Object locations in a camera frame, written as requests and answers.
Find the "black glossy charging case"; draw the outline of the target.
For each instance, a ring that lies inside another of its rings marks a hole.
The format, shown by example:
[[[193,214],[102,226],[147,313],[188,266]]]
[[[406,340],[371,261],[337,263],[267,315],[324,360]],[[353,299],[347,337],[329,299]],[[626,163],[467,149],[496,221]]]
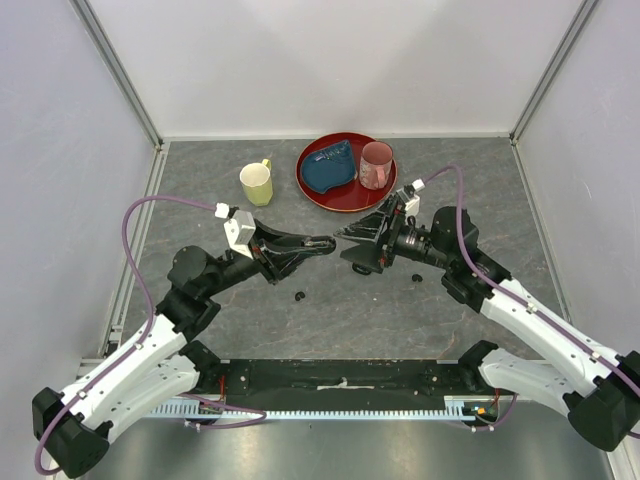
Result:
[[[368,275],[370,275],[372,273],[372,271],[370,269],[368,269],[367,267],[359,265],[359,264],[355,264],[355,263],[353,263],[351,265],[351,268],[355,273],[363,275],[363,276],[368,276]]]

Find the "black oval charging case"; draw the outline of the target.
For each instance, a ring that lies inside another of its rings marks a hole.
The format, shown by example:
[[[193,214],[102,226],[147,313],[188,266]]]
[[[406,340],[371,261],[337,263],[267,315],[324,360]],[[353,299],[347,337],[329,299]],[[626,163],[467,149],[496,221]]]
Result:
[[[309,237],[303,241],[303,246],[314,255],[328,255],[335,251],[336,241],[328,236]]]

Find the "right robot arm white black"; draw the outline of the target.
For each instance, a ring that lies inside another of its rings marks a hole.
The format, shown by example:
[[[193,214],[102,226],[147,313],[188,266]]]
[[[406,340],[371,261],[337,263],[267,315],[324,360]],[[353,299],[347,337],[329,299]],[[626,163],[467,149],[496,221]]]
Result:
[[[440,268],[457,302],[509,330],[544,364],[482,341],[458,368],[467,392],[507,390],[566,417],[596,448],[612,452],[639,424],[639,354],[623,355],[582,333],[539,302],[512,274],[477,246],[478,229],[459,206],[436,211],[430,228],[416,226],[400,194],[336,231],[353,242],[343,259],[381,273],[398,257]]]

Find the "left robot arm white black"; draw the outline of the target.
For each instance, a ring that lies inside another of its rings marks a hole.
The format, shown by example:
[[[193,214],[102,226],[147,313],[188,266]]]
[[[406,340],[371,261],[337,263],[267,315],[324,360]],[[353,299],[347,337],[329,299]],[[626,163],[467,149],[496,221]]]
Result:
[[[197,246],[176,253],[170,288],[136,334],[64,389],[45,387],[33,397],[40,474],[81,477],[156,406],[193,389],[215,389],[219,359],[196,339],[221,310],[213,296],[255,275],[276,284],[306,259],[336,248],[329,236],[285,233],[253,217],[234,217],[224,230],[229,247],[221,256]]]

